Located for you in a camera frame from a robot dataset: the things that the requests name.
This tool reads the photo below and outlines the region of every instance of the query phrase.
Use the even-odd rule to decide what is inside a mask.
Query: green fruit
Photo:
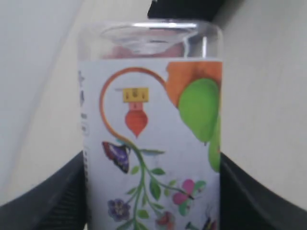
[[[209,163],[214,171],[220,171],[220,142],[221,142],[221,119],[217,120],[216,127],[209,145]]]
[[[208,142],[213,135],[219,101],[218,86],[211,79],[192,82],[180,96],[181,119],[201,142]]]

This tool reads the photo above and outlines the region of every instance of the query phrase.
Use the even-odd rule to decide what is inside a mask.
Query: clear glass jar
[[[78,48],[78,59],[81,66],[79,82],[84,134],[84,161],[89,191],[88,205],[92,216],[92,219],[89,220],[89,228],[91,230],[201,230],[206,226],[205,229],[217,229],[220,159],[219,108],[222,80],[222,33],[220,29],[211,23],[179,20],[97,24],[90,25],[81,31]],[[162,62],[166,61],[169,62],[166,67],[168,78],[163,79],[161,75],[164,72],[157,70],[159,67],[155,68],[163,65]],[[117,65],[123,66],[123,68],[119,67],[118,72],[111,70],[116,69]],[[97,75],[97,72],[101,74],[100,80],[97,76],[91,77],[91,75]],[[158,93],[155,89],[158,86],[152,86],[153,83],[150,82],[146,82],[146,86],[151,87],[150,90],[155,92],[154,96],[148,94],[148,88],[115,88],[115,90],[123,91],[123,100],[129,104],[126,125],[135,136],[126,138],[129,135],[127,130],[111,128],[112,122],[113,126],[117,126],[116,117],[118,117],[119,123],[121,117],[115,110],[109,113],[104,112],[104,109],[108,106],[115,107],[115,105],[110,104],[111,102],[117,103],[115,102],[117,101],[116,96],[106,94],[105,97],[104,95],[111,81],[120,79],[119,77],[124,74],[147,74],[158,80],[163,86],[161,89],[167,92],[168,98],[173,103],[173,108],[169,112],[163,109],[159,114],[164,112],[171,114],[177,109],[183,123],[189,130],[181,127],[179,131],[172,131],[173,133],[176,132],[174,134],[171,132],[166,134],[166,130],[161,130],[165,129],[171,120],[177,120],[177,118],[169,118],[169,121],[163,126],[159,126],[158,121],[154,120],[154,117],[159,116],[158,113],[154,115],[154,112],[149,111],[149,116],[146,115],[144,112],[146,110],[144,108],[145,103],[151,99],[154,101],[158,95],[161,95],[161,91]],[[191,111],[198,106],[197,104],[194,103],[194,105],[191,105],[191,109],[187,109],[191,104],[189,98],[191,98],[192,93],[187,92],[186,88],[198,80],[202,81],[200,84],[205,85],[204,89],[207,87],[203,92],[208,93],[204,93],[204,95],[211,93],[208,97],[212,97],[212,99],[208,99],[210,102],[204,100],[200,103],[214,104],[214,109],[210,107],[212,113],[209,114],[211,117],[204,119],[210,121],[210,125],[203,124],[203,121],[199,121],[199,124],[192,121],[199,119],[199,117],[201,119],[202,116],[200,114],[198,118],[194,119],[191,114]],[[134,80],[133,84],[135,85],[138,82],[141,85],[143,84],[142,80],[137,79]],[[102,90],[98,100],[98,94],[95,93],[94,88],[100,84],[99,87]],[[142,94],[142,98],[136,96],[138,92]],[[101,119],[94,121],[94,117],[97,117],[98,114],[95,107],[98,101]],[[200,111],[206,111],[206,108],[202,108],[201,104],[199,108]],[[169,144],[170,146],[166,147],[161,144],[168,149],[167,153],[170,153],[168,155],[169,164],[165,165],[159,162],[160,159],[163,161],[162,152],[164,153],[164,151],[151,151],[137,147],[137,145],[141,145],[142,148],[146,148],[143,145],[151,145],[150,136],[147,136],[147,139],[138,137],[140,133],[146,132],[143,129],[148,123],[148,117],[150,118],[149,121],[156,122],[154,125],[156,131],[152,131],[152,142],[158,139],[156,136],[162,137],[164,135],[165,137],[162,139],[174,136],[173,140],[176,139],[175,143],[178,143],[175,145],[182,145],[181,148],[175,150],[174,145]],[[129,123],[129,120],[142,121],[144,127],[140,128],[140,125],[136,126]],[[170,129],[182,125],[179,125],[178,121],[176,122],[176,124],[170,125]],[[103,128],[99,128],[100,123],[105,125],[106,132],[102,131]],[[119,129],[121,132],[126,132],[126,135],[119,134]],[[186,133],[182,136],[178,134],[180,130]],[[100,137],[97,136],[100,132],[103,136],[102,147],[95,147],[94,142],[99,142]],[[187,141],[188,135],[195,139],[192,141],[193,143]],[[119,140],[121,145],[114,144],[112,138]],[[171,154],[175,154],[172,150],[181,151],[182,149],[185,149],[181,153],[182,157],[171,156]],[[184,160],[184,157],[187,156],[185,152],[189,150],[191,154],[189,153],[189,158]],[[134,152],[136,158],[133,158],[129,152]],[[110,162],[113,162],[117,167],[113,167],[109,164]],[[129,181],[130,177],[135,178],[138,175],[140,180],[137,180],[139,181],[136,182],[137,186],[130,185],[135,182],[134,179]],[[169,179],[161,179],[160,176],[169,176]],[[116,180],[122,181],[122,185],[115,184]],[[118,190],[122,190],[124,198],[112,198],[113,195],[116,196]]]

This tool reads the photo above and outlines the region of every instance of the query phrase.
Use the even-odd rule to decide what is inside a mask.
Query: illustrated label
[[[80,76],[92,230],[216,230],[221,61],[86,61]]]

